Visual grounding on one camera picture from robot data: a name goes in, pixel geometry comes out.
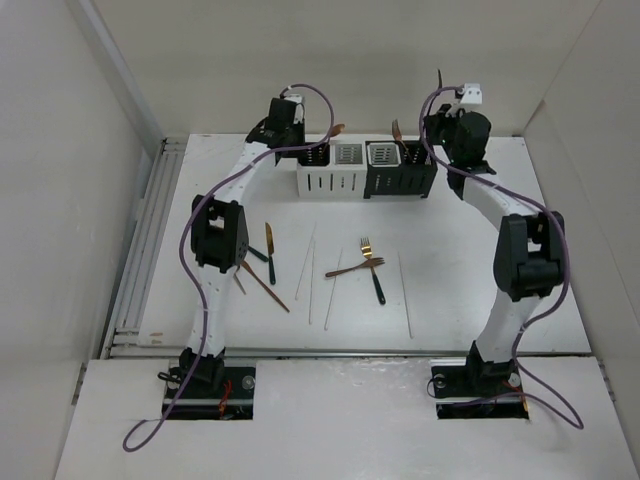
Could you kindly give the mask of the rose gold metal fork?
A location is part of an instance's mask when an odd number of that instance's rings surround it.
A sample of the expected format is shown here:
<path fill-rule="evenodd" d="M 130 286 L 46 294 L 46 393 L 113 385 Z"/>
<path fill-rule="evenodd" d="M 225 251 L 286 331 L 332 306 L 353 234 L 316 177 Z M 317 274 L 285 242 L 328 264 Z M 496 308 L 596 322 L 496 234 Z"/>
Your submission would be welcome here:
<path fill-rule="evenodd" d="M 394 119 L 391 123 L 391 135 L 394 139 L 394 141 L 396 143 L 398 143 L 402 149 L 404 150 L 404 157 L 405 157 L 405 162 L 407 164 L 411 164 L 412 163 L 412 155 L 411 155 L 411 151 L 408 148 L 407 144 L 405 143 L 404 139 L 403 139 L 403 135 L 402 132 L 400 130 L 399 127 L 399 121 L 398 119 Z"/>

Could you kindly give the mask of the gold fork green handle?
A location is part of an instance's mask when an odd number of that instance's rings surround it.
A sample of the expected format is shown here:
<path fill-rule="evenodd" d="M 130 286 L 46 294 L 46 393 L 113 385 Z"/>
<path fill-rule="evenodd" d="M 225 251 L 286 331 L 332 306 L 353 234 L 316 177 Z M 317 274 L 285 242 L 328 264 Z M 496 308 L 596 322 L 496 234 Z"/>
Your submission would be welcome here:
<path fill-rule="evenodd" d="M 370 243 L 368 237 L 363 237 L 360 240 L 360 250 L 361 250 L 361 253 L 362 253 L 363 257 L 366 260 L 372 260 L 373 259 L 372 247 L 371 247 L 371 243 Z M 370 269 L 370 272 L 371 272 L 372 281 L 373 281 L 373 285 L 374 285 L 374 289 L 375 289 L 375 292 L 376 292 L 376 296 L 377 296 L 378 302 L 381 305 L 385 305 L 386 304 L 386 297 L 385 297 L 385 294 L 383 292 L 382 286 L 380 284 L 378 275 L 377 275 L 377 273 L 375 271 L 375 266 L 371 265 L 369 267 L 369 269 Z"/>

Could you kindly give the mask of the brown wooden fork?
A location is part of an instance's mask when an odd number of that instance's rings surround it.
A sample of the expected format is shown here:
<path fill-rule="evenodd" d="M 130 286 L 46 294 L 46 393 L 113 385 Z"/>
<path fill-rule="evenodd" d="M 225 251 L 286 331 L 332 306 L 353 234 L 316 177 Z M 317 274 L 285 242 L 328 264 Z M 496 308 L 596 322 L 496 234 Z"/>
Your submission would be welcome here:
<path fill-rule="evenodd" d="M 359 265 L 356 265 L 356 266 L 353 266 L 353 267 L 327 272 L 325 274 L 325 277 L 326 278 L 334 278 L 334 277 L 337 277 L 339 275 L 350 273 L 350 272 L 353 272 L 353 271 L 356 271 L 356 270 L 371 269 L 371 268 L 375 268 L 375 267 L 378 267 L 378 266 L 381 266 L 381 265 L 384 265 L 384 264 L 385 264 L 385 259 L 383 257 L 373 257 L 373 258 L 367 259 L 364 262 L 360 263 Z"/>

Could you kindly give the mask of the silver metal spoon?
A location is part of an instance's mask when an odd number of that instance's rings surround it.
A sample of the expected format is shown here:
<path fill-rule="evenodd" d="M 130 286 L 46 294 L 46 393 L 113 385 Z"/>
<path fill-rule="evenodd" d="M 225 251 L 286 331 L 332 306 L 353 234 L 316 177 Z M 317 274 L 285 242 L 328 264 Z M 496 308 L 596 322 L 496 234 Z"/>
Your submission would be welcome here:
<path fill-rule="evenodd" d="M 238 275 L 236 273 L 233 274 L 233 280 L 236 283 L 236 285 L 238 286 L 238 288 L 240 289 L 240 291 L 242 292 L 243 295 L 247 295 L 246 289 L 244 288 L 241 280 L 239 279 Z"/>

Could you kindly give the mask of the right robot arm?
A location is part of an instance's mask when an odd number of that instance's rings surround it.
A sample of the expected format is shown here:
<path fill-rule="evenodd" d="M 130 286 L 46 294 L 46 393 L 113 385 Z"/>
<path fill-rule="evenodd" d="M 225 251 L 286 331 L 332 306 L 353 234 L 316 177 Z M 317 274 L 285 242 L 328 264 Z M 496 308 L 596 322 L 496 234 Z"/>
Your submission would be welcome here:
<path fill-rule="evenodd" d="M 498 234 L 497 292 L 487 323 L 464 364 L 432 367 L 434 393 L 438 399 L 503 395 L 518 375 L 515 344 L 526 322 L 565 279 L 564 219 L 505 192 L 484 158 L 491 132 L 484 115 L 444 104 L 424 123 L 429 146 L 442 147 L 449 160 L 449 188 Z"/>

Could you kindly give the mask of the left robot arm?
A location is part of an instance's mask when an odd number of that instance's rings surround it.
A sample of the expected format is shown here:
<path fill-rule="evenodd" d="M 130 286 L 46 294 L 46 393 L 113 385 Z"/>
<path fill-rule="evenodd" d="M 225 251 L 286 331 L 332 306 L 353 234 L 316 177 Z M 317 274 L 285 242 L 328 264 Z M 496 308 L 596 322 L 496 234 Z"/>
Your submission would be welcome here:
<path fill-rule="evenodd" d="M 292 157 L 305 144 L 304 97 L 282 93 L 245 138 L 229 174 L 196 196 L 179 242 L 179 260 L 196 287 L 201 312 L 194 319 L 176 370 L 180 388 L 217 394 L 224 382 L 224 307 L 232 274 L 249 249 L 245 204 L 269 159 Z"/>

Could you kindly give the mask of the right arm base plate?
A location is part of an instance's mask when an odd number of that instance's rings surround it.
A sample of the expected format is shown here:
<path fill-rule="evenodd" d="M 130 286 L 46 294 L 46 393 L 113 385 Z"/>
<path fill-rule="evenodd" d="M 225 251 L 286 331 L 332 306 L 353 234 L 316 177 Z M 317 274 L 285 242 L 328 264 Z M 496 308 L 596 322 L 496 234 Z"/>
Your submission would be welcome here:
<path fill-rule="evenodd" d="M 439 420 L 529 419 L 511 364 L 491 373 L 471 365 L 433 364 L 431 373 Z"/>

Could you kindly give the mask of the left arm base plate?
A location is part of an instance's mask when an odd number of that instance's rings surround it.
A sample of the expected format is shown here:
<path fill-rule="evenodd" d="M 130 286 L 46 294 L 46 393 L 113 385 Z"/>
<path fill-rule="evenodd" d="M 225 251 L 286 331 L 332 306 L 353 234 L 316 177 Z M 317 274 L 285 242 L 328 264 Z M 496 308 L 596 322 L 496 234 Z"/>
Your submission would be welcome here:
<path fill-rule="evenodd" d="M 193 377 L 168 414 L 169 420 L 252 420 L 255 373 L 253 366 L 225 367 L 212 382 Z"/>

